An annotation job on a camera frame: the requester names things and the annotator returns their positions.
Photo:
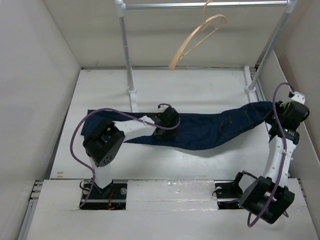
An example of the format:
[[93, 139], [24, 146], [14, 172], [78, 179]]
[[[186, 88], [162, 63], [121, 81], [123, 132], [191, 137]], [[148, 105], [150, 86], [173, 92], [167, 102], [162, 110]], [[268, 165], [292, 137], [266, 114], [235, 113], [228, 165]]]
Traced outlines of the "dark blue denim trousers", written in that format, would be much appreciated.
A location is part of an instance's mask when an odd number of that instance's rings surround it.
[[217, 114], [181, 113], [176, 136], [141, 136], [125, 142], [189, 151], [213, 149], [262, 124], [272, 109], [272, 102], [258, 101]]

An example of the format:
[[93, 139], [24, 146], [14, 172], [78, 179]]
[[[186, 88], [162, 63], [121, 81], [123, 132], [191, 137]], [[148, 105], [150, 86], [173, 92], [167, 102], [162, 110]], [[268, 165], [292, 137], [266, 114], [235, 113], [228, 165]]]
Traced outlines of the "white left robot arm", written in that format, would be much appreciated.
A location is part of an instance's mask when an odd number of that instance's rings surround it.
[[94, 192], [100, 198], [111, 194], [111, 162], [125, 141], [139, 137], [171, 137], [180, 124], [178, 112], [170, 105], [161, 106], [159, 112], [138, 118], [129, 114], [126, 121], [105, 118], [84, 138], [83, 147], [94, 170]]

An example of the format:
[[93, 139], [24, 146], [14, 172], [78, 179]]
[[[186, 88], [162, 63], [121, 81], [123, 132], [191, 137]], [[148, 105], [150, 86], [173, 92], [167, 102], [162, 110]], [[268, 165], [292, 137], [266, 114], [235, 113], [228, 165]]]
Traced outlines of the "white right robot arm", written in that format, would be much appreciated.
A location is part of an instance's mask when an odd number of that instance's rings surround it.
[[256, 216], [255, 220], [247, 221], [249, 227], [259, 219], [274, 224], [293, 203], [295, 194], [288, 188], [289, 166], [300, 140], [297, 128], [309, 114], [305, 100], [296, 99], [275, 103], [275, 109], [265, 117], [264, 121], [270, 125], [270, 139], [263, 174], [250, 186], [243, 179], [231, 184], [232, 193], [241, 197], [239, 207]]

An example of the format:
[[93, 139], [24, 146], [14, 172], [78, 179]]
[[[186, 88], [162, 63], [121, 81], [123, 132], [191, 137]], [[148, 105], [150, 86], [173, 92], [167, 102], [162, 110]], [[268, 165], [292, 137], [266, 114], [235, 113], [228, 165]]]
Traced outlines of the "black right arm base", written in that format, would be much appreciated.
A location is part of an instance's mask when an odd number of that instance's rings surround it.
[[243, 190], [235, 180], [217, 180], [214, 182], [212, 196], [216, 198], [218, 210], [240, 210], [240, 198]]

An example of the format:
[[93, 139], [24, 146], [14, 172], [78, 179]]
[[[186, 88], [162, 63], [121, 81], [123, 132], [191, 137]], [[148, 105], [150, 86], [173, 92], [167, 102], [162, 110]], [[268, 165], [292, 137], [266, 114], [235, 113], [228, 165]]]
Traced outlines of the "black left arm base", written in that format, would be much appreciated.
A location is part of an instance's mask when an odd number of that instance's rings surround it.
[[106, 188], [100, 189], [94, 185], [91, 189], [91, 181], [82, 180], [79, 184], [81, 199], [79, 208], [81, 210], [125, 210], [127, 203], [126, 182], [112, 182]]

